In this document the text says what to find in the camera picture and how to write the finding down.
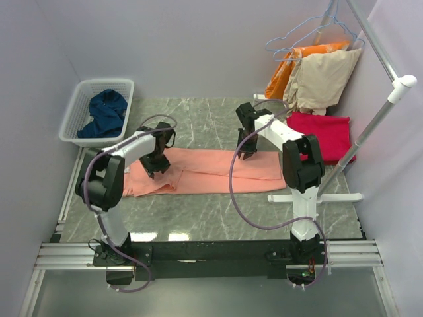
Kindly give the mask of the pink t-shirt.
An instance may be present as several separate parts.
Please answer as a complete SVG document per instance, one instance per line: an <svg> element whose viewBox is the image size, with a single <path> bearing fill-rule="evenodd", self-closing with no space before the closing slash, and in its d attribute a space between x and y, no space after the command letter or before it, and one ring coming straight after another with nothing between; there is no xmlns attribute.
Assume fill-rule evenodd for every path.
<svg viewBox="0 0 423 317"><path fill-rule="evenodd" d="M150 178L140 161L134 162L125 170L122 195L228 194L233 154L227 150L166 149L165 156L171 164L169 169ZM232 184L236 194L284 189L286 183L279 154L263 151L246 160L236 159Z"/></svg>

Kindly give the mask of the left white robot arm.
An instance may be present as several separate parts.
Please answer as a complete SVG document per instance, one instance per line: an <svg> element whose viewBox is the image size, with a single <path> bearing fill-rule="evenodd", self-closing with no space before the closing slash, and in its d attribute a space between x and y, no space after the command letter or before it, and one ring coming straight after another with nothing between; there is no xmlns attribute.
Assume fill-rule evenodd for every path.
<svg viewBox="0 0 423 317"><path fill-rule="evenodd" d="M138 162L151 179L164 174L171 166L165 149L174 145L175 137L174 126L159 122L154 129L141 126L116 145L86 152L75 193L94 213L101 240L110 248L108 257L116 265L125 265L132 257L130 234L116 210L123 196L125 169Z"/></svg>

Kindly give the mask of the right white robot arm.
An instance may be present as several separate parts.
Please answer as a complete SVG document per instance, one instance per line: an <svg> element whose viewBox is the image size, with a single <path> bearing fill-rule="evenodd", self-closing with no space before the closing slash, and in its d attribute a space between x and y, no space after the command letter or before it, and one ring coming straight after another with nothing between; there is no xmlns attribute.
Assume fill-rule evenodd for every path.
<svg viewBox="0 0 423 317"><path fill-rule="evenodd" d="M304 264L319 251L323 234L316 225L317 192L325 175L325 167L315 135L304 135L288 127L267 109L257 110L247 102L238 106L239 128L237 148L229 175L233 175L235 159L246 160L257 152L261 136L282 152L282 175L291 189L293 220L290 232L290 256Z"/></svg>

